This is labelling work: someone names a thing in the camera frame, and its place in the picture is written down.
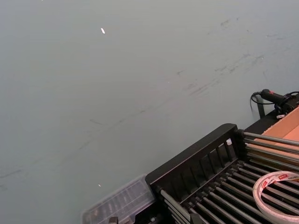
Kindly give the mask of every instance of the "black cable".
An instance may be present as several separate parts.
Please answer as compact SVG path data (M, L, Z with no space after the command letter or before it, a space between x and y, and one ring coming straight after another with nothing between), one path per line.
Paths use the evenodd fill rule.
M289 99L294 98L295 96L293 95L294 93L299 93L299 91L294 91L294 92L290 92L284 95L284 99L279 103L279 104L275 104L275 103L260 103L257 102L256 100L253 99L253 97L256 96L260 96L262 92L254 92L251 97L250 97L250 107L252 110L252 105L251 105L251 101L255 102L256 104L260 104L260 105L271 105L274 104L274 108L277 111L278 114L282 113L282 106L283 104L285 104Z
M274 104L274 103L260 103L260 102L257 102L253 99L253 97L256 97L256 96L260 96L261 95L261 92L254 92L251 97L250 97L250 100L252 100L253 102L255 102L256 104L261 104L261 105L271 105L271 104Z

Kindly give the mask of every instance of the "plastic storage box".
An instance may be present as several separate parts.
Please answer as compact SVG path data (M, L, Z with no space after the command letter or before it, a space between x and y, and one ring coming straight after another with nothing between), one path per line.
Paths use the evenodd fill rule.
M120 224L133 224L135 215L155 201L142 175L82 213L82 224L107 224L117 216Z

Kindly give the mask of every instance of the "black handle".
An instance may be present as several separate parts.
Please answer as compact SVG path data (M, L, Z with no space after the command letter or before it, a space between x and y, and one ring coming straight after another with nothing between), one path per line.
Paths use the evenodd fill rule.
M280 104L285 98L284 96L270 90L262 90L261 97L275 104Z

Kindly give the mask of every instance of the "roll of tape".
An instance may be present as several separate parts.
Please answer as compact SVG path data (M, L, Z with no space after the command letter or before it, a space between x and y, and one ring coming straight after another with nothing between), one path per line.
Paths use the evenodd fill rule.
M262 176L253 186L253 197L260 211L277 224L299 224L299 216L291 216L274 210L262 201L262 191L270 184L279 181L299 182L299 175L289 171L278 171Z

